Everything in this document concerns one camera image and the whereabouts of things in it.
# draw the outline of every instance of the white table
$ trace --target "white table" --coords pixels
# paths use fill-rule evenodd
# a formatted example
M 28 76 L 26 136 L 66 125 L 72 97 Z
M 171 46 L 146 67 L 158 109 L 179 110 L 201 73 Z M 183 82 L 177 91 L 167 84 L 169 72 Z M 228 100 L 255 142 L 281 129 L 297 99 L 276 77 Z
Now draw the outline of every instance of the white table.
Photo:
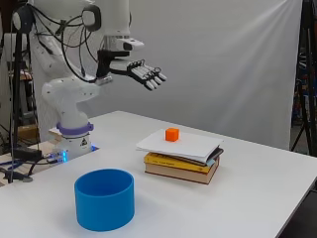
M 144 173 L 135 145 L 160 128 L 177 126 L 125 112 L 91 119 L 101 150 L 34 175 L 31 183 L 0 188 L 1 237 L 30 238 L 272 238 L 282 229 L 317 175 L 317 159 L 225 139 L 209 185 Z M 73 185 L 83 174 L 119 168 L 135 178 L 136 215 L 125 227 L 97 233 L 75 218 Z

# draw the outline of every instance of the brown book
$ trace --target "brown book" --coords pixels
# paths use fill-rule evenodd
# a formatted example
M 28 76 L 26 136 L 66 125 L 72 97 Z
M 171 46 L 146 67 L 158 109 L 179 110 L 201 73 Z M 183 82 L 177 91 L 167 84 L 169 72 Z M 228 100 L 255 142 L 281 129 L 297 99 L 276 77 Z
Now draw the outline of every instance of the brown book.
M 208 174 L 152 164 L 146 164 L 146 173 L 209 184 L 218 167 L 219 158 L 217 158 L 216 163 L 212 166 Z

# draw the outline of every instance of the blue light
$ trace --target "blue light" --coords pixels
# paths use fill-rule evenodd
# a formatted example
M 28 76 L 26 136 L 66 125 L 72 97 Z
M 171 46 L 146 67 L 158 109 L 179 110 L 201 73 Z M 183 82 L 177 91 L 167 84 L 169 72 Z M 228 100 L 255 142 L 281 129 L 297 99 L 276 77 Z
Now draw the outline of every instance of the blue light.
M 66 152 L 62 152 L 62 161 L 64 163 L 67 162 L 67 153 Z

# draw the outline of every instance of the white backdrop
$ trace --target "white backdrop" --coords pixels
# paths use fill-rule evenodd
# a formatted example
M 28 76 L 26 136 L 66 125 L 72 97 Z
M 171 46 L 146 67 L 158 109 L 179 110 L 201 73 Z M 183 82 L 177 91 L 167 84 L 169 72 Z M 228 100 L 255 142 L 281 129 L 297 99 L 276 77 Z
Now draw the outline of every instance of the white backdrop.
M 132 58 L 162 68 L 160 89 L 115 82 L 80 108 L 88 116 L 133 112 L 288 149 L 300 0 L 131 0 Z M 100 39 L 91 43 L 99 48 Z M 76 61 L 76 52 L 70 52 Z M 88 71 L 95 65 L 85 58 Z M 34 59 L 41 136 L 54 126 L 40 92 L 50 80 Z

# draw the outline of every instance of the yellow book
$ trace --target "yellow book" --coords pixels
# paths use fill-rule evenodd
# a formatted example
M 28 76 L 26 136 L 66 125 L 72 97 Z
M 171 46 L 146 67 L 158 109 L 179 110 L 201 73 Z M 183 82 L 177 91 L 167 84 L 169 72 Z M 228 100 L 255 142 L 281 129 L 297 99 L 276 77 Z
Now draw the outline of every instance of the yellow book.
M 156 154 L 156 153 L 148 153 L 145 156 L 145 163 L 146 164 L 152 164 L 152 165 L 158 165 L 158 166 L 165 166 L 165 167 L 172 167 L 172 168 L 178 168 L 188 171 L 195 171 L 195 172 L 201 172 L 201 173 L 209 173 L 211 166 L 197 166 L 188 162 L 180 161 L 177 159 L 174 159 L 172 157 Z

